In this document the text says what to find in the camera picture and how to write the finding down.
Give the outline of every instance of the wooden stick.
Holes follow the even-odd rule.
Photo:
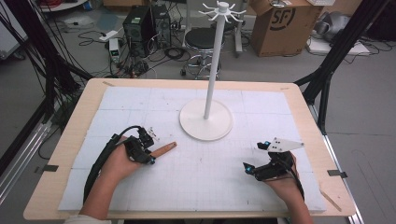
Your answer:
[[[151,152],[150,155],[155,157],[155,158],[159,158],[159,157],[161,157],[161,155],[165,154],[166,152],[170,151],[172,148],[174,148],[176,146],[177,146],[176,142],[169,143],[168,145],[160,147],[157,150]]]

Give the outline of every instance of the sf logo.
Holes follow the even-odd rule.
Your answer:
[[[290,25],[291,21],[294,18],[295,12],[296,12],[295,8],[277,10],[274,13],[274,17],[271,20],[270,30],[279,31],[288,27],[288,25]]]

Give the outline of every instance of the round white base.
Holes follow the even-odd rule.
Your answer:
[[[204,119],[206,100],[193,100],[181,109],[180,124],[191,137],[204,141],[218,140],[233,127],[233,115],[218,101],[212,101],[208,119]]]

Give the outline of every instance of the black stool seat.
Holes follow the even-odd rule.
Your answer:
[[[212,28],[197,28],[187,32],[185,41],[188,45],[197,49],[213,49],[215,45],[216,30]]]

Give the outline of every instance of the sleeve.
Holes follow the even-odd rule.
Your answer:
[[[84,215],[72,216],[64,224],[111,224],[110,220],[99,220]]]

